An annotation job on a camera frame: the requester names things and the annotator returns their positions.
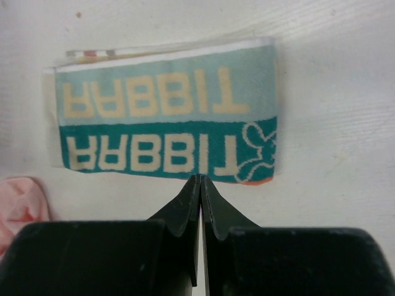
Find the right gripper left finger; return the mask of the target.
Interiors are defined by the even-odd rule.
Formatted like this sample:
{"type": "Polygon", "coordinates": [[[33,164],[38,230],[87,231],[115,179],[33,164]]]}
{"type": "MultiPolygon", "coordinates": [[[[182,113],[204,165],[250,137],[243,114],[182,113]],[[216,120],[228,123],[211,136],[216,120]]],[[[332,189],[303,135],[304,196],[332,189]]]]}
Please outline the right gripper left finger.
{"type": "Polygon", "coordinates": [[[1,294],[191,295],[200,185],[190,177],[146,220],[29,224],[1,261],[1,294]]]}

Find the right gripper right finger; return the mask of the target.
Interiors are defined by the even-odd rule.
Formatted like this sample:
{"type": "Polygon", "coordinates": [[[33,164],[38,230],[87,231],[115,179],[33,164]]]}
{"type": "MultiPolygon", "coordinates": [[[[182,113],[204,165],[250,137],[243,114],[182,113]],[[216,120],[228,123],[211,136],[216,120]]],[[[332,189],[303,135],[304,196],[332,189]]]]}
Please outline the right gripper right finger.
{"type": "Polygon", "coordinates": [[[393,295],[380,246],[358,228],[263,228],[202,178],[207,295],[393,295]]]}

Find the colourful rabbit print towel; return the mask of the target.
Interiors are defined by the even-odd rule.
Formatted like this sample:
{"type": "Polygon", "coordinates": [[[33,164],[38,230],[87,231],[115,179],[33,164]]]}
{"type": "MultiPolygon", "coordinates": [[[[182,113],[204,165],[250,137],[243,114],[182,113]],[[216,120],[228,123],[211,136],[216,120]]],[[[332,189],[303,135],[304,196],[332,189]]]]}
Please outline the colourful rabbit print towel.
{"type": "Polygon", "coordinates": [[[70,56],[42,74],[52,166],[247,185],[273,178],[273,38],[70,56]]]}

